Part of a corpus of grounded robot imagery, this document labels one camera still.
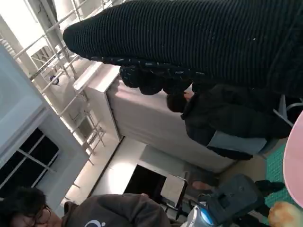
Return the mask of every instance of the floor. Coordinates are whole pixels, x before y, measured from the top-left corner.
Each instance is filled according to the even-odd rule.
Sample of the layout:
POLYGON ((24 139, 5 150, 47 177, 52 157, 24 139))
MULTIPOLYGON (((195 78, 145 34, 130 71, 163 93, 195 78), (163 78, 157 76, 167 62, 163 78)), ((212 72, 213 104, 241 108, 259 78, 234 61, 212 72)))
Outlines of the floor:
MULTIPOLYGON (((281 140, 272 149, 274 151, 285 140, 281 140)), ((141 164, 140 157, 146 150, 146 145, 136 140, 125 138, 117 149, 108 168, 95 187, 94 195, 122 194, 134 172, 137 164, 141 164)), ((239 161, 220 175, 220 180, 225 181, 234 174, 242 173, 251 177, 254 181, 266 178, 266 160, 262 156, 256 156, 249 161, 239 161)))
POLYGON ((239 161, 220 175, 220 181, 228 180, 235 174, 245 174, 254 181, 264 180, 266 178, 266 157, 274 152, 282 144, 286 143, 286 139, 280 140, 265 157, 255 156, 249 161, 239 161))

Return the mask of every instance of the woman with glasses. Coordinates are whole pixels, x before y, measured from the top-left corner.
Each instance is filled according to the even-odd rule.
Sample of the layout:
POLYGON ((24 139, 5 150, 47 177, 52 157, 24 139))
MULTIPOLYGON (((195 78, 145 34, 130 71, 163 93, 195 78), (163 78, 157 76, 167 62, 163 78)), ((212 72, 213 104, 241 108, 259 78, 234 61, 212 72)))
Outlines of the woman with glasses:
POLYGON ((179 227, 146 195, 101 195, 81 205, 67 202, 59 218, 42 191, 19 188, 0 202, 1 227, 179 227))

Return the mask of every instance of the glasses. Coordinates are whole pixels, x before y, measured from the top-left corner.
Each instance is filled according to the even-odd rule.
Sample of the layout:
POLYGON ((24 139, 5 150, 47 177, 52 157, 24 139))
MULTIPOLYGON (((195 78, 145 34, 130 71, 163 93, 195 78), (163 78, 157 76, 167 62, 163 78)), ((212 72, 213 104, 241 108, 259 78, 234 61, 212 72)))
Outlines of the glasses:
POLYGON ((43 206, 42 209, 32 218, 30 222, 25 222, 27 227, 35 227, 36 225, 46 224, 51 218, 51 211, 48 206, 43 206))

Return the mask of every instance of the person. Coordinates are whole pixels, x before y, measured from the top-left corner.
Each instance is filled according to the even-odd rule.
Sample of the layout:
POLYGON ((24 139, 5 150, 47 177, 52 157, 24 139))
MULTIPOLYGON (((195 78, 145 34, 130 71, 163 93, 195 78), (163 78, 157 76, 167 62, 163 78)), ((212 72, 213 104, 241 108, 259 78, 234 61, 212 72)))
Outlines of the person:
MULTIPOLYGON (((167 107, 182 113, 187 135, 207 146, 216 131, 241 138, 286 138, 291 127, 274 114, 280 95, 265 89, 216 85, 200 93, 167 95, 167 107)), ((248 160, 252 155, 208 147, 218 155, 248 160)))
POLYGON ((63 39, 83 58, 122 66, 127 85, 145 94, 164 88, 162 75, 301 98, 302 11, 301 0, 126 1, 70 25, 63 39))
POLYGON ((100 195, 81 205, 67 202, 59 218, 42 191, 18 188, 0 202, 0 222, 6 227, 179 227, 146 195, 100 195))

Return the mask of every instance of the gray hoodie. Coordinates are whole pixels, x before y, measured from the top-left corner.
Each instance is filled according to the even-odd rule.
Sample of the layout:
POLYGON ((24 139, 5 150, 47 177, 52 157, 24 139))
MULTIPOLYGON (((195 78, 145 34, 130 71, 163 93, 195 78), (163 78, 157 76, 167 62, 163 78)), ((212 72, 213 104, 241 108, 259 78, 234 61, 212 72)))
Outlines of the gray hoodie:
POLYGON ((101 195, 67 202, 62 227, 172 227, 162 207, 138 194, 101 195))

